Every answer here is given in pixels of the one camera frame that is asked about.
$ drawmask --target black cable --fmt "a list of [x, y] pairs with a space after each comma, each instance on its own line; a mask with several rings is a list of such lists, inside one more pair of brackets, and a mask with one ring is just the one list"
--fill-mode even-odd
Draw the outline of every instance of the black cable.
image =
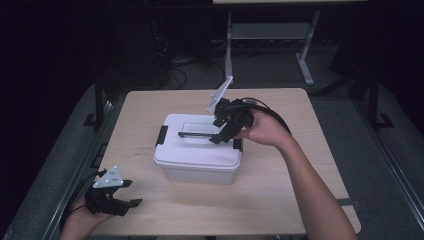
[[283, 126], [287, 130], [287, 132], [289, 132], [290, 134], [292, 134], [291, 131], [290, 131], [289, 126], [284, 121], [284, 119], [278, 113], [274, 112], [270, 108], [258, 106], [256, 104], [245, 103], [243, 105], [235, 105], [235, 106], [228, 107], [225, 110], [239, 109], [239, 108], [247, 108], [249, 110], [255, 109], [255, 110], [259, 110], [259, 111], [261, 111], [261, 112], [263, 112], [265, 114], [268, 114], [271, 117], [273, 117], [275, 120], [277, 120], [281, 124], [281, 126]]
[[77, 198], [79, 192], [81, 192], [81, 189], [84, 187], [84, 185], [87, 183], [87, 181], [90, 178], [93, 178], [97, 175], [102, 175], [106, 172], [102, 171], [102, 172], [94, 172], [91, 173], [90, 175], [88, 175], [86, 178], [84, 178], [83, 180], [81, 180], [79, 182], [79, 184], [77, 185], [77, 187], [75, 188], [74, 192], [72, 193], [71, 197], [69, 198], [68, 202], [66, 203], [65, 209], [63, 210], [62, 216], [60, 218], [60, 222], [59, 222], [59, 229], [60, 231], [62, 231], [63, 226], [65, 225], [66, 219], [68, 219], [69, 215], [71, 214], [72, 211], [70, 211], [70, 208], [72, 206], [72, 204], [74, 203], [75, 199]]
[[271, 108], [270, 108], [270, 107], [268, 107], [268, 105], [266, 105], [264, 102], [262, 102], [261, 100], [256, 99], [256, 98], [252, 98], [252, 97], [245, 97], [245, 98], [242, 98], [242, 99], [240, 99], [240, 100], [253, 100], [253, 101], [257, 101], [257, 102], [261, 103], [262, 105], [264, 105], [264, 107], [266, 107], [266, 108], [268, 108], [268, 109], [271, 109]]
[[73, 212], [77, 211], [78, 209], [81, 209], [81, 208], [83, 208], [85, 206], [86, 206], [86, 204], [83, 204], [82, 206], [79, 206], [79, 207], [77, 207], [75, 209], [72, 209], [71, 211], [69, 211], [69, 214], [68, 215], [71, 215], [71, 213], [73, 213]]

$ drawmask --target wrist-mounted device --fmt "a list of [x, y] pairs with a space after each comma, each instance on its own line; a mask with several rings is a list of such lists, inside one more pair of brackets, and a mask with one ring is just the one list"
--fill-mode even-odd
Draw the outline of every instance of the wrist-mounted device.
[[[99, 176], [100, 179], [97, 180], [92, 186], [90, 186], [87, 192], [84, 194], [84, 205], [72, 210], [72, 203], [75, 201], [82, 188], [85, 186], [88, 180], [96, 176]], [[119, 188], [127, 188], [131, 184], [131, 180], [122, 180], [117, 166], [114, 166], [109, 171], [105, 169], [103, 171], [90, 174], [85, 179], [81, 180], [69, 198], [60, 218], [60, 231], [62, 231], [69, 215], [81, 207], [86, 207], [93, 214], [106, 213], [111, 215], [125, 216], [130, 208], [138, 207], [143, 199], [133, 199], [129, 202], [125, 202], [113, 198], [113, 194]]]
[[242, 98], [231, 102], [226, 98], [221, 98], [215, 106], [214, 115], [216, 120], [213, 122], [213, 125], [216, 127], [222, 127], [224, 124], [226, 125], [218, 134], [213, 135], [209, 141], [215, 144], [220, 142], [227, 143], [230, 139], [233, 139], [243, 127], [252, 127], [254, 117], [251, 110], [259, 110], [272, 116], [291, 134], [283, 118], [258, 99]]

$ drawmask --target tabletop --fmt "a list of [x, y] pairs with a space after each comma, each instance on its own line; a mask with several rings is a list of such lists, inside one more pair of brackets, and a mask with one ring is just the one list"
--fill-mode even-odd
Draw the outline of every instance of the tabletop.
[[[231, 185], [169, 181], [154, 161], [155, 143], [171, 113], [209, 114], [214, 90], [139, 91], [127, 95], [100, 168], [119, 167], [133, 181], [114, 197], [143, 198], [124, 217], [100, 225], [94, 235], [304, 234], [287, 167], [273, 147], [244, 140]], [[337, 199], [349, 198], [331, 151], [303, 89], [229, 89], [225, 98], [253, 97], [279, 113], [311, 164]], [[343, 206], [356, 232], [353, 206]]]

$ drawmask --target box lid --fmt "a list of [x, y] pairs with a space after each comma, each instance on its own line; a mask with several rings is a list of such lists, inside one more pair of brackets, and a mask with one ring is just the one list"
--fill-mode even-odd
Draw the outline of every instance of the box lid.
[[215, 144], [205, 137], [181, 138], [178, 132], [217, 134], [220, 128], [213, 125], [214, 116], [170, 114], [162, 144], [156, 146], [154, 159], [167, 167], [185, 167], [214, 171], [235, 171], [240, 165], [241, 152], [233, 148], [233, 140]]

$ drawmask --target person's left hand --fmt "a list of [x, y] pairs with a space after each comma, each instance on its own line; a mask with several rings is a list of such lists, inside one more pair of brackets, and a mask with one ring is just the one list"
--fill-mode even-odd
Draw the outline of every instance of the person's left hand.
[[61, 240], [85, 239], [99, 224], [113, 217], [105, 213], [93, 214], [84, 205], [85, 197], [79, 198], [72, 204], [71, 213], [60, 235]]

